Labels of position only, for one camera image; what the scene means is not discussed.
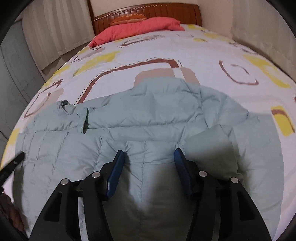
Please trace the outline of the beige striped curtain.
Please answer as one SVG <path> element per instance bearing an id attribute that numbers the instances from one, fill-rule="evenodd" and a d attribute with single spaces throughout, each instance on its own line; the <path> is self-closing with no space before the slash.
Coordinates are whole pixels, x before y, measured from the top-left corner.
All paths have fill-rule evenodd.
<path id="1" fill-rule="evenodd" d="M 94 37 L 87 1 L 32 1 L 21 15 L 23 33 L 39 70 Z"/>

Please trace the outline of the glass sliding wardrobe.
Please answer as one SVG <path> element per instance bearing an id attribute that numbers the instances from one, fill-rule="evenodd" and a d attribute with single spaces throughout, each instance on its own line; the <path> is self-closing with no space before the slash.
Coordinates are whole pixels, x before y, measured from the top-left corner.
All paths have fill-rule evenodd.
<path id="1" fill-rule="evenodd" d="M 1 43 L 1 155 L 21 114 L 44 84 L 27 46 L 22 22 Z"/>

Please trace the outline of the right side beige curtain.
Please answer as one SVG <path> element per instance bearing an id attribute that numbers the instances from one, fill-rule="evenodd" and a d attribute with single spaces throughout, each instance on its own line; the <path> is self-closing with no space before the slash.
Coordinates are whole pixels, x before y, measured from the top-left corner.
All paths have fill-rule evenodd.
<path id="1" fill-rule="evenodd" d="M 231 34 L 295 80 L 295 36 L 267 1 L 234 1 Z"/>

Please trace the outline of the patterned white bed sheet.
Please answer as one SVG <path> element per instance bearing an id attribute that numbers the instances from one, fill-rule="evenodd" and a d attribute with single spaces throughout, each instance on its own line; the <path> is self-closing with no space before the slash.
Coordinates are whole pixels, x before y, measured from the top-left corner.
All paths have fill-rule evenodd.
<path id="1" fill-rule="evenodd" d="M 55 102 L 78 105 L 130 90 L 147 79 L 182 79 L 224 93 L 252 113 L 273 117 L 283 156 L 284 184 L 280 221 L 271 240 L 282 240 L 295 220 L 295 82 L 246 46 L 197 25 L 183 28 L 82 49 L 29 102 L 9 138 L 3 160 L 8 162 L 18 153 L 17 138 L 37 112 Z M 29 236 L 14 200 L 13 184 L 11 221 Z"/>

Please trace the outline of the red pillow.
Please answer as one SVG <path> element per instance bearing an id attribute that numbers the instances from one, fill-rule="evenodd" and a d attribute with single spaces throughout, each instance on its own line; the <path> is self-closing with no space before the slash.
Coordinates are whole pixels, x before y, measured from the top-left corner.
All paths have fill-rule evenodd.
<path id="1" fill-rule="evenodd" d="M 158 16 L 137 23 L 126 23 L 108 27 L 96 35 L 88 46 L 93 48 L 115 40 L 162 30 L 184 31 L 185 29 L 181 26 L 179 20 Z"/>

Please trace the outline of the wooden headboard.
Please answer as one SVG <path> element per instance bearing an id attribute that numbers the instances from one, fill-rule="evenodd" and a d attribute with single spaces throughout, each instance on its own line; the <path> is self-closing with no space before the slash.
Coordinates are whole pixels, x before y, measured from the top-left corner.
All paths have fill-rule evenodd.
<path id="1" fill-rule="evenodd" d="M 199 6 L 197 4 L 187 3 L 156 3 L 156 4 L 138 4 L 126 8 L 109 11 L 102 15 L 96 16 L 91 5 L 87 1 L 90 12 L 90 18 L 95 35 L 110 27 L 110 23 L 120 16 L 129 14 L 143 14 L 147 18 L 156 16 L 166 16 L 179 20 L 182 24 L 194 24 L 203 26 Z"/>

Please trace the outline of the light green down jacket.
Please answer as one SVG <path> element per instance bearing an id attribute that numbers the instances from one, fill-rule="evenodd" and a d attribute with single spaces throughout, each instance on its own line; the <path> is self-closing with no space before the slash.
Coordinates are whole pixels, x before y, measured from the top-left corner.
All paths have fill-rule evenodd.
<path id="1" fill-rule="evenodd" d="M 113 238 L 184 240 L 192 212 L 174 164 L 177 148 L 213 176 L 238 178 L 275 236 L 284 168 L 273 117 L 172 77 L 78 105 L 58 101 L 37 112 L 16 141 L 26 158 L 15 170 L 13 196 L 26 233 L 62 179 L 84 179 L 122 150 L 127 160 L 104 206 Z"/>

